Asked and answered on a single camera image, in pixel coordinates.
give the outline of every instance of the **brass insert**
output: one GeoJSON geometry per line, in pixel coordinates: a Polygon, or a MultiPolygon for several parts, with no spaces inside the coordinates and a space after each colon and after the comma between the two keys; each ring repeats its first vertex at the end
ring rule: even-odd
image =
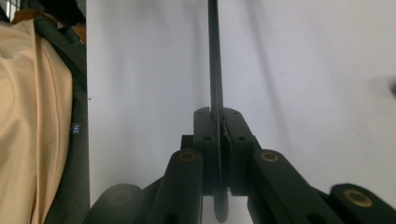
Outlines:
{"type": "Polygon", "coordinates": [[[183,152],[183,153],[181,153],[181,154],[178,156],[178,158],[179,158],[181,161],[189,162],[189,161],[193,161],[193,160],[195,159],[195,155],[194,155],[192,152],[183,152]]]}
{"type": "Polygon", "coordinates": [[[373,201],[365,194],[355,189],[344,190],[344,196],[351,202],[360,207],[371,207],[373,201]]]}
{"type": "Polygon", "coordinates": [[[264,153],[262,153],[261,158],[264,161],[277,161],[277,160],[279,160],[279,157],[276,154],[272,153],[272,152],[264,152],[264,153]]]}

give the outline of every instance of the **screw hole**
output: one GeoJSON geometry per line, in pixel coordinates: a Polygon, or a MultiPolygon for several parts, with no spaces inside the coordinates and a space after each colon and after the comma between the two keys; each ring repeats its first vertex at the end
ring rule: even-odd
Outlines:
{"type": "Polygon", "coordinates": [[[306,216],[312,224],[326,224],[326,219],[317,213],[311,213],[306,216]]]}
{"type": "Polygon", "coordinates": [[[163,224],[177,224],[180,221],[180,216],[176,213],[168,213],[163,218],[163,224]]]}

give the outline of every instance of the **blue label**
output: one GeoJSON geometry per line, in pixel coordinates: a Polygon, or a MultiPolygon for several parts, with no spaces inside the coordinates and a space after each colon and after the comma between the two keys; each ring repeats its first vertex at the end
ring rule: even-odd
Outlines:
{"type": "Polygon", "coordinates": [[[72,131],[72,134],[81,134],[81,124],[73,123],[71,131],[72,131]]]}

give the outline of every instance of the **white wall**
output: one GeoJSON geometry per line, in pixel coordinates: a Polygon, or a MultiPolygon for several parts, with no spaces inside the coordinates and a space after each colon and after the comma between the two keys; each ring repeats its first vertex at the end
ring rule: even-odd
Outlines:
{"type": "MultiPolygon", "coordinates": [[[[91,197],[163,175],[209,103],[206,0],[88,0],[91,197]]],[[[219,2],[224,104],[314,187],[396,207],[396,2],[219,2]]],[[[210,198],[203,223],[215,223],[210,198]]],[[[251,223],[246,199],[227,223],[251,223]]]]}

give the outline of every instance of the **beige fabric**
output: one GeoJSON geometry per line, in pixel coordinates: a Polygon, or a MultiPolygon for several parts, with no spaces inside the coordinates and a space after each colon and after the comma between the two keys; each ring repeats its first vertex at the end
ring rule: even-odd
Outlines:
{"type": "Polygon", "coordinates": [[[33,21],[0,24],[0,223],[44,223],[66,159],[71,74],[33,21]]]}

